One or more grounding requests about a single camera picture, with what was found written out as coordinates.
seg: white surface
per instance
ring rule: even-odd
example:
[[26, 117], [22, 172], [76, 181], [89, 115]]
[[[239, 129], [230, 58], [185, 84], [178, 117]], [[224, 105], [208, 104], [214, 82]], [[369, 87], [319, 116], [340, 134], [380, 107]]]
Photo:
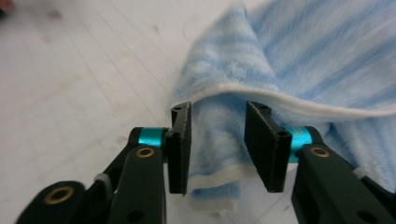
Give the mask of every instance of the white surface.
[[[191, 43], [230, 2], [16, 0], [0, 21], [0, 223], [47, 185], [89, 186], [133, 127], [170, 126]], [[168, 223], [295, 223], [288, 183], [269, 195], [242, 182], [240, 210], [223, 216], [168, 195]]]

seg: blue striped towel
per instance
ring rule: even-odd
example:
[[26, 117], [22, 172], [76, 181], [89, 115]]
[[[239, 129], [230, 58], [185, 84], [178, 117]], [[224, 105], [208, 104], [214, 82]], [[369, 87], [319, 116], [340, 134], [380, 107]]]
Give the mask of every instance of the blue striped towel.
[[175, 104], [191, 101], [188, 191], [195, 208], [235, 209], [257, 177], [246, 100], [281, 125], [314, 126], [328, 146], [396, 190], [396, 2], [281, 0], [232, 7], [196, 41]]

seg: light blue towel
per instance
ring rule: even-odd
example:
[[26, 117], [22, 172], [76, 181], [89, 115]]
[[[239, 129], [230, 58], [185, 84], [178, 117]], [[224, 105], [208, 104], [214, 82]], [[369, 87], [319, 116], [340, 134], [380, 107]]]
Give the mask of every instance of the light blue towel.
[[246, 100], [271, 106], [281, 125], [316, 127], [394, 192], [396, 2], [233, 7], [193, 46], [175, 99], [193, 102], [188, 190], [197, 209], [235, 209], [236, 181], [257, 177], [243, 140]]

